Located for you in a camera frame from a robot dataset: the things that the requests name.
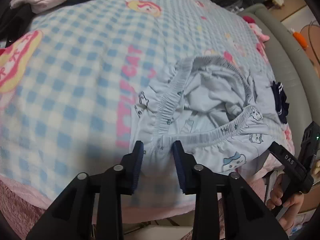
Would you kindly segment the light blue cartoon pajama pants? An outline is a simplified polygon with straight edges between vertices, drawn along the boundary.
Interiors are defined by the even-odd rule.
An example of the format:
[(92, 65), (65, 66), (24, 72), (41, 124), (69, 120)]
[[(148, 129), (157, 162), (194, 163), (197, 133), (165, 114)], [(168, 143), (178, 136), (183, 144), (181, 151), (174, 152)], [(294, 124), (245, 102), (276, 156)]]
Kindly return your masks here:
[(240, 170), (245, 177), (264, 168), (272, 142), (294, 153), (289, 126), (276, 111), (273, 77), (220, 56), (165, 67), (131, 108), (130, 142), (141, 141), (145, 150), (142, 175), (149, 180), (176, 176), (175, 141), (212, 171)]

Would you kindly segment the navy striped folded garment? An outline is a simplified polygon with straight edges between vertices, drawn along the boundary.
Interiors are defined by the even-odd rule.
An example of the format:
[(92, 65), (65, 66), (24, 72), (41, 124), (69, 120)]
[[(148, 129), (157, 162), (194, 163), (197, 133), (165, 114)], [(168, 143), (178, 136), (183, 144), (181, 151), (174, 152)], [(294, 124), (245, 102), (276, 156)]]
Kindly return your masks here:
[(282, 124), (287, 124), (287, 116), (289, 114), (289, 106), (290, 104), (287, 102), (287, 96), (284, 92), (284, 87), (281, 82), (276, 83), (273, 81), (271, 86), (275, 108), (278, 115), (278, 118)]

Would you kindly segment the grey padded headboard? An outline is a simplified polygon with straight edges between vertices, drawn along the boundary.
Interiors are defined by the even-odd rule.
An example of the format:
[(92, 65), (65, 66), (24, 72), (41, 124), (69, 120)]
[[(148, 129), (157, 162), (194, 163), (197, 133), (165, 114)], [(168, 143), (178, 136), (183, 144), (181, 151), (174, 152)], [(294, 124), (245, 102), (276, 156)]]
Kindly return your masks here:
[(289, 30), (262, 4), (255, 4), (239, 13), (249, 16), (270, 37), (265, 52), (276, 81), (284, 85), (290, 104), (287, 122), (292, 132), (296, 156), (304, 130), (311, 122), (319, 124), (319, 78), (305, 51)]

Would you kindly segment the pink plush toy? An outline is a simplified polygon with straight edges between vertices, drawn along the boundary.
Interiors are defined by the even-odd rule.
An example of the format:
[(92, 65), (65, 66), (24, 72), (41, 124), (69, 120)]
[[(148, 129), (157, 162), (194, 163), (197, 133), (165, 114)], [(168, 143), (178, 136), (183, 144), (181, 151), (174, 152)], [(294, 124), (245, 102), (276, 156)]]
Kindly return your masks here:
[(249, 23), (248, 25), (249, 25), (250, 29), (253, 31), (253, 33), (257, 36), (257, 38), (260, 42), (264, 43), (270, 39), (270, 37), (268, 35), (265, 35), (263, 33), (263, 31), (260, 29), (260, 27), (257, 24)]

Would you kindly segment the blue checkered cartoon blanket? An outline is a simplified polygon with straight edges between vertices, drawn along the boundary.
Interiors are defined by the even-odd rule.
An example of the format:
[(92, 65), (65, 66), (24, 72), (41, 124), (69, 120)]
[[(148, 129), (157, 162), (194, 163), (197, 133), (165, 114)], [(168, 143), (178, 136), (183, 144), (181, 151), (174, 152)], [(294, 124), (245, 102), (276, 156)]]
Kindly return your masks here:
[(248, 24), (210, 0), (93, 0), (30, 28), (43, 37), (1, 110), (1, 182), (43, 209), (127, 152), (134, 96), (167, 64), (218, 52), (274, 80)]

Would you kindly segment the orange carrot plush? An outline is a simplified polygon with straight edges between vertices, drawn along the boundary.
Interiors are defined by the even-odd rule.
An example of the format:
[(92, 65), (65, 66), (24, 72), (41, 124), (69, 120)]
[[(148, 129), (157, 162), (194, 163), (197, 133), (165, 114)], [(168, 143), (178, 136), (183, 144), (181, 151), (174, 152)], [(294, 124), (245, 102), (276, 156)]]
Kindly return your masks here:
[(290, 32), (292, 33), (292, 36), (296, 39), (296, 41), (300, 44), (300, 46), (301, 46), (304, 50), (306, 50), (306, 49), (309, 47), (309, 45), (308, 45), (305, 37), (304, 37), (301, 33), (295, 31), (295, 30), (292, 29), (292, 28), (290, 29)]

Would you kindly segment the red round plush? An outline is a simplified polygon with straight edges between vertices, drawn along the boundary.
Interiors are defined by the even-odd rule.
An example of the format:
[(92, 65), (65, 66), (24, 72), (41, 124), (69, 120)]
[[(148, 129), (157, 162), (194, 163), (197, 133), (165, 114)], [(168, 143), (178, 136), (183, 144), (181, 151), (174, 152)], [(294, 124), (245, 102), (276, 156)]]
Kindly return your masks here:
[(249, 16), (243, 16), (242, 18), (243, 18), (243, 20), (245, 20), (249, 24), (255, 23), (255, 20)]

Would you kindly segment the black garment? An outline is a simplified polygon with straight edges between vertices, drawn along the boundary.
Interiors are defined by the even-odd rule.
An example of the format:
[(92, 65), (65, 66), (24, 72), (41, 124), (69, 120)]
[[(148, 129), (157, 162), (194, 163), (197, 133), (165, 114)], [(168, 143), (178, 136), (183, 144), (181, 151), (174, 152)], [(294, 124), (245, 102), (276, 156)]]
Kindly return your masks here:
[(92, 0), (45, 0), (40, 4), (24, 3), (16, 8), (8, 6), (1, 16), (1, 39), (6, 38), (9, 47), (22, 37), (37, 14), (55, 7), (76, 5)]

